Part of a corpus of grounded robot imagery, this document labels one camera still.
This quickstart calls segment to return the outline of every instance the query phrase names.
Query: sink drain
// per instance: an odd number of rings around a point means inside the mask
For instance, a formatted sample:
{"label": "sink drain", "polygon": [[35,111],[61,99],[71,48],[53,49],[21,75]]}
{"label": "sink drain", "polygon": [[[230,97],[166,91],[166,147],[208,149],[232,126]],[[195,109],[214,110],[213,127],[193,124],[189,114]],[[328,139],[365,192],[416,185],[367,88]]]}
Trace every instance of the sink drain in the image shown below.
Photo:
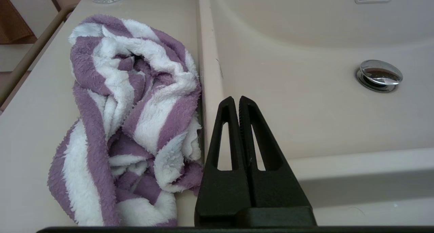
{"label": "sink drain", "polygon": [[402,82],[402,73],[390,63],[366,60],[355,72],[357,80],[366,88],[378,92],[391,92]]}

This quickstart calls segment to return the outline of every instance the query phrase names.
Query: purple and white towel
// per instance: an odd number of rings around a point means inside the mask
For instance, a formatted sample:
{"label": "purple and white towel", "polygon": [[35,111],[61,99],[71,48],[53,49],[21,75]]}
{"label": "purple and white towel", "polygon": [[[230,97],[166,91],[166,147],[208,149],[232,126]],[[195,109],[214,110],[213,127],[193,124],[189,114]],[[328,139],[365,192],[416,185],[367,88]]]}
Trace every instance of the purple and white towel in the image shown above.
{"label": "purple and white towel", "polygon": [[80,226],[176,226],[174,193],[202,178],[191,55],[107,15],[86,18],[70,43],[80,117],[53,158],[51,194]]}

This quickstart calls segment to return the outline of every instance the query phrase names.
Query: sink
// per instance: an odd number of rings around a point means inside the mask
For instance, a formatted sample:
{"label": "sink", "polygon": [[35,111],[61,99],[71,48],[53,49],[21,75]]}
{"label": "sink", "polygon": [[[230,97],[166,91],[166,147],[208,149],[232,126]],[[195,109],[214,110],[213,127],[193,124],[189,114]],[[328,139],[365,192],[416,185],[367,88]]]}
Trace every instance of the sink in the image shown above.
{"label": "sink", "polygon": [[[319,225],[433,225],[433,11],[430,0],[199,0],[205,151],[219,102],[244,95]],[[395,91],[360,85],[369,59],[402,72]]]}

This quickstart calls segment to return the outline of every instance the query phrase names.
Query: countertop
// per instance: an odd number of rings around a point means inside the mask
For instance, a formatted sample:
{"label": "countertop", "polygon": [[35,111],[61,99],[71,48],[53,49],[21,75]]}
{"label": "countertop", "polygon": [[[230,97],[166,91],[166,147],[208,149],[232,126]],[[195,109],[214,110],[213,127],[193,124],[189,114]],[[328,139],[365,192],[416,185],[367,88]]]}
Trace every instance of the countertop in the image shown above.
{"label": "countertop", "polygon": [[[180,40],[197,63],[196,4],[196,0],[79,3],[0,116],[0,231],[36,232],[75,225],[46,185],[56,147],[79,115],[71,91],[68,36],[72,29],[93,14],[131,18]],[[186,191],[177,198],[178,224],[192,226],[195,197]]]}

